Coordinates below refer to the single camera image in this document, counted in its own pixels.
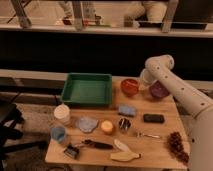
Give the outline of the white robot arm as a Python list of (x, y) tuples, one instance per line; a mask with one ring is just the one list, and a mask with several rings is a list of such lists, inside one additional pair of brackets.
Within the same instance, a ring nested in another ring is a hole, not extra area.
[(195, 119), (188, 168), (213, 171), (213, 99), (171, 72), (171, 55), (150, 57), (140, 75), (144, 85), (159, 81)]

